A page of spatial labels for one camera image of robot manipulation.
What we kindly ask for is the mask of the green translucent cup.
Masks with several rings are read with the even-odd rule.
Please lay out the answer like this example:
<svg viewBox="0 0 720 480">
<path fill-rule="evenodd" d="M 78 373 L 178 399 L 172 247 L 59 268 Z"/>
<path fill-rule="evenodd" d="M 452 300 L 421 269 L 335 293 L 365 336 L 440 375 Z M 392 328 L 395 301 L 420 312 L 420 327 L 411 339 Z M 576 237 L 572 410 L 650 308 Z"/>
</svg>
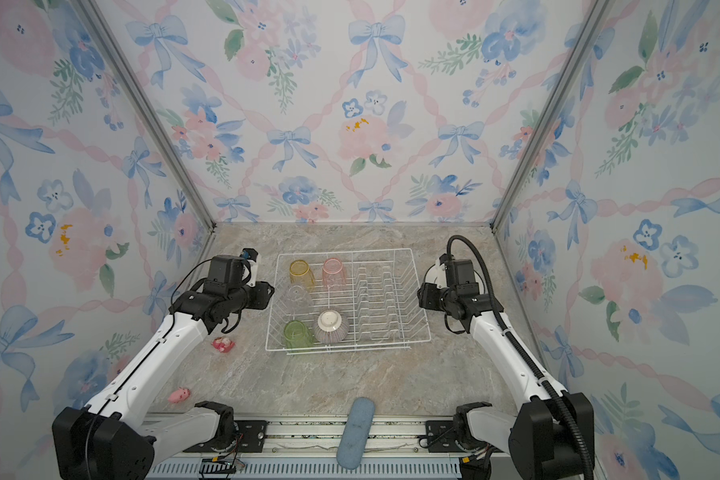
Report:
<svg viewBox="0 0 720 480">
<path fill-rule="evenodd" d="M 303 350 L 312 348 L 315 338 L 307 325 L 293 320 L 284 327 L 284 344 L 287 350 Z"/>
</svg>

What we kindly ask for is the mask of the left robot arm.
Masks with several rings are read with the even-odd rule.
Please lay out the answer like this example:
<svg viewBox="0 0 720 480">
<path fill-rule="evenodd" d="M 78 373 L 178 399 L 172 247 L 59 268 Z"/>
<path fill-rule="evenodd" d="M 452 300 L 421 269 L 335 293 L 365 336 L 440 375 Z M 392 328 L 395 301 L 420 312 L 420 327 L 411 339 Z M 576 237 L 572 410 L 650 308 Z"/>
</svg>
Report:
<svg viewBox="0 0 720 480">
<path fill-rule="evenodd" d="M 229 318 L 266 309 L 273 285 L 258 279 L 259 254 L 207 261 L 207 275 L 173 294 L 152 338 L 82 407 L 66 407 L 52 424 L 63 479 L 143 479 L 151 468 L 198 444 L 226 454 L 240 441 L 232 407 L 201 401 L 172 420 L 146 424 L 148 410 L 187 356 L 215 331 L 235 329 Z"/>
</svg>

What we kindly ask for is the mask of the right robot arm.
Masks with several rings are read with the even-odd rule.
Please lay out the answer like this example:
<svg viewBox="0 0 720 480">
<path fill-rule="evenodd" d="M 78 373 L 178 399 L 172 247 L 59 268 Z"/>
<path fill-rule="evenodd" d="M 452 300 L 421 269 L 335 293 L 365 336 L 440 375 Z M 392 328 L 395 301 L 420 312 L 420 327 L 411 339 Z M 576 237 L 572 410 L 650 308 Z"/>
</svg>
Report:
<svg viewBox="0 0 720 480">
<path fill-rule="evenodd" d="M 469 260 L 444 254 L 426 272 L 419 304 L 457 320 L 489 355 L 509 387 L 517 412 L 487 402 L 461 405 L 453 416 L 457 444 L 465 450 L 510 456 L 524 479 L 594 476 L 594 409 L 541 365 L 517 335 L 488 285 Z"/>
</svg>

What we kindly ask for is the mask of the red small toy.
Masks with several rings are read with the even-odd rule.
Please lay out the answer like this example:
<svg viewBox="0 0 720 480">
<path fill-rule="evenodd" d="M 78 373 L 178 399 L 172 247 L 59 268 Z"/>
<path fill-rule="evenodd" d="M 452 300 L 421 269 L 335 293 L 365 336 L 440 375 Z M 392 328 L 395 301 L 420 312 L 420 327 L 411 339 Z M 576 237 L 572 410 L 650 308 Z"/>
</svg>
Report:
<svg viewBox="0 0 720 480">
<path fill-rule="evenodd" d="M 212 347 L 220 353 L 229 353 L 235 347 L 235 342 L 228 337 L 217 337 L 212 341 Z"/>
</svg>

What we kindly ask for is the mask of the clear glass cup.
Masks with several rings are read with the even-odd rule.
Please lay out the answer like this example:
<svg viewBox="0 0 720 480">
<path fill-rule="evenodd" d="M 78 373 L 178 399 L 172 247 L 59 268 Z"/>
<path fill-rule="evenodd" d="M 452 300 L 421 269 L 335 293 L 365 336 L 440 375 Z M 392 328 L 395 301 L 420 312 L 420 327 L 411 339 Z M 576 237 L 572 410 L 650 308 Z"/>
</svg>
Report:
<svg viewBox="0 0 720 480">
<path fill-rule="evenodd" d="M 285 305 L 292 312 L 309 311 L 313 306 L 310 291 L 303 285 L 291 285 L 285 292 Z"/>
</svg>

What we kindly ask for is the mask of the yellow translucent cup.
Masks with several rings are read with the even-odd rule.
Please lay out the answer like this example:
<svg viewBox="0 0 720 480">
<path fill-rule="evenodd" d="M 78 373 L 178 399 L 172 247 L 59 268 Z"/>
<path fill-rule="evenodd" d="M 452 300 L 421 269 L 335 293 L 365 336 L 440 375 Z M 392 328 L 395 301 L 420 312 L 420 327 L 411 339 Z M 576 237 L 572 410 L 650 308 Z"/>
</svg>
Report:
<svg viewBox="0 0 720 480">
<path fill-rule="evenodd" d="M 307 291 L 313 291 L 316 281 L 309 263 L 303 259 L 296 259 L 289 265 L 289 278 L 292 285 L 300 285 Z"/>
</svg>

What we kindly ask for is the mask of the pink translucent cup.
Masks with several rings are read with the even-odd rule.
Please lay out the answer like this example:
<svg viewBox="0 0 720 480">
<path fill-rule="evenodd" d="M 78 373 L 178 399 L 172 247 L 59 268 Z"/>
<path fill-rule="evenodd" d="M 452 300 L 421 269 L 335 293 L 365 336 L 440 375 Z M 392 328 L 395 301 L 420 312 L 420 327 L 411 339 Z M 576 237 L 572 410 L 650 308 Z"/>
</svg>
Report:
<svg viewBox="0 0 720 480">
<path fill-rule="evenodd" d="M 344 263 L 331 257 L 324 261 L 322 266 L 323 286 L 329 290 L 344 290 L 347 286 L 347 274 Z"/>
</svg>

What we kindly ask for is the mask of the ribbed ceramic bowl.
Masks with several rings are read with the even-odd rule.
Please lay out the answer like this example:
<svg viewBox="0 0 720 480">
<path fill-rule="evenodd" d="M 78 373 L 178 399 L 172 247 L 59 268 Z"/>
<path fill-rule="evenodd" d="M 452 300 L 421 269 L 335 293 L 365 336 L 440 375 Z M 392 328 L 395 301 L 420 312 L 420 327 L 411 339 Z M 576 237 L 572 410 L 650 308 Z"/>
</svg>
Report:
<svg viewBox="0 0 720 480">
<path fill-rule="evenodd" d="M 320 344 L 335 344 L 348 336 L 349 324 L 338 311 L 325 310 L 319 314 L 313 332 Z"/>
</svg>

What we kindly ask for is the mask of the pink small toy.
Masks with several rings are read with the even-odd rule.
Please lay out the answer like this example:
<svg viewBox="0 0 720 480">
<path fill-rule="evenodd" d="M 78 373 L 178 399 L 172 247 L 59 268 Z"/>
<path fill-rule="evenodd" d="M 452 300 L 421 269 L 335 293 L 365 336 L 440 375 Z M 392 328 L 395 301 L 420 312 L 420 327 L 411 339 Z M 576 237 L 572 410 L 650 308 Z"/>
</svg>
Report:
<svg viewBox="0 0 720 480">
<path fill-rule="evenodd" d="M 168 402 L 171 404 L 179 404 L 188 400 L 190 396 L 191 391 L 188 388 L 178 388 L 169 394 Z"/>
</svg>

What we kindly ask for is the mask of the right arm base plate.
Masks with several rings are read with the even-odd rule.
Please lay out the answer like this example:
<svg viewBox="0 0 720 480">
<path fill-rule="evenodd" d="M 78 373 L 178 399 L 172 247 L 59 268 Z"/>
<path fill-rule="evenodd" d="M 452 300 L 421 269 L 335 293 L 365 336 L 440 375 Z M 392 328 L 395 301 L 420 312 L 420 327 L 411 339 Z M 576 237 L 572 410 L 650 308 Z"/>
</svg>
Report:
<svg viewBox="0 0 720 480">
<path fill-rule="evenodd" d="M 467 453 L 471 443 L 466 439 L 467 427 L 462 421 L 427 420 L 419 446 L 429 453 Z"/>
</svg>

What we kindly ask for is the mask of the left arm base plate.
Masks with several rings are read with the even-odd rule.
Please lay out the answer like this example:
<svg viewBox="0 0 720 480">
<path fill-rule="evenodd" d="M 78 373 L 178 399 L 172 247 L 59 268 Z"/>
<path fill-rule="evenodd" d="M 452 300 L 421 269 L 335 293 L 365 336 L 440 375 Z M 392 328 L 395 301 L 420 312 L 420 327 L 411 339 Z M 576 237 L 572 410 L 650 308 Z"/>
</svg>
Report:
<svg viewBox="0 0 720 480">
<path fill-rule="evenodd" d="M 185 449 L 184 453 L 261 453 L 267 427 L 266 420 L 235 420 L 230 425 L 223 426 L 220 435 L 195 444 Z"/>
</svg>

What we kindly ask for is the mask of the aluminium corner post left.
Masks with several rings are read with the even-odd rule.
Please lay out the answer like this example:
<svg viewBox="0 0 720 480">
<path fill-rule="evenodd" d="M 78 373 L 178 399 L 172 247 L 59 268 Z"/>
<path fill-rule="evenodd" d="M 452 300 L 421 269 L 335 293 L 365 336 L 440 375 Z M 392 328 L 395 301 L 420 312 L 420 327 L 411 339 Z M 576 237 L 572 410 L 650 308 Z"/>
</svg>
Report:
<svg viewBox="0 0 720 480">
<path fill-rule="evenodd" d="M 115 39 L 113 31 L 107 24 L 98 5 L 95 1 L 82 0 L 72 1 L 72 6 L 80 15 L 83 24 L 89 29 L 97 45 L 102 49 L 105 59 L 109 61 L 115 74 L 122 82 L 125 94 L 136 110 L 138 119 L 155 142 L 169 169 L 176 177 L 179 186 L 186 194 L 189 203 L 196 210 L 201 223 L 210 232 L 213 232 L 216 222 L 212 219 L 209 208 L 192 182 L 189 171 L 174 150 L 169 135 L 162 126 L 155 108 L 140 85 L 135 71 Z"/>
</svg>

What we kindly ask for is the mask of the aluminium corner post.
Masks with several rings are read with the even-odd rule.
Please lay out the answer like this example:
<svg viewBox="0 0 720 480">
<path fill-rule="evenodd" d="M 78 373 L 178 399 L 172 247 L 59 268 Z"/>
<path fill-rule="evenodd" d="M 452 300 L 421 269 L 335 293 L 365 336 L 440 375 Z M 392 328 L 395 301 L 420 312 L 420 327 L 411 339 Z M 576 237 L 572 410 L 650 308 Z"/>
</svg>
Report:
<svg viewBox="0 0 720 480">
<path fill-rule="evenodd" d="M 179 186 L 186 194 L 189 203 L 196 210 L 201 223 L 210 232 L 213 232 L 216 222 L 212 219 L 209 208 L 192 182 L 189 171 L 174 150 L 169 135 L 162 126 L 155 108 L 140 85 L 135 71 L 115 39 L 113 31 L 107 24 L 98 5 L 95 1 L 82 0 L 72 1 L 72 6 L 80 15 L 83 24 L 89 29 L 97 45 L 102 49 L 105 59 L 109 61 L 115 74 L 122 82 L 125 94 L 136 110 L 138 119 L 155 142 L 169 169 L 176 177 Z"/>
<path fill-rule="evenodd" d="M 560 71 L 560 77 L 551 90 L 544 108 L 541 110 L 539 124 L 510 178 L 508 188 L 491 223 L 491 231 L 494 235 L 499 233 L 502 224 L 509 217 L 513 202 L 522 187 L 524 178 L 533 167 L 544 140 L 552 130 L 560 111 L 567 101 L 572 84 L 582 69 L 585 58 L 589 55 L 592 45 L 602 29 L 610 5 L 611 2 L 608 0 L 596 0 L 587 11 L 578 36 L 575 38 L 573 48 Z"/>
</svg>

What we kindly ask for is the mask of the aluminium corner post right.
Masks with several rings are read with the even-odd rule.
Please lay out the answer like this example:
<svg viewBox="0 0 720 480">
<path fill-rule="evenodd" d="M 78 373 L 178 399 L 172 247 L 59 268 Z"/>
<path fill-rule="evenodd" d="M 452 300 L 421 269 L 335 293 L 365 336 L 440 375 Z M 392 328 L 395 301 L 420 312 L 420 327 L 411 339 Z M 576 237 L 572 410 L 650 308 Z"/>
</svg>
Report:
<svg viewBox="0 0 720 480">
<path fill-rule="evenodd" d="M 575 38 L 573 48 L 560 71 L 560 77 L 551 90 L 544 108 L 541 110 L 539 124 L 510 178 L 508 188 L 491 223 L 491 231 L 494 235 L 499 233 L 502 224 L 509 217 L 513 202 L 522 187 L 524 178 L 533 167 L 544 140 L 552 130 L 560 111 L 567 101 L 572 84 L 582 69 L 585 58 L 589 55 L 592 45 L 602 29 L 610 5 L 611 2 L 608 0 L 596 0 L 587 11 L 578 36 Z"/>
</svg>

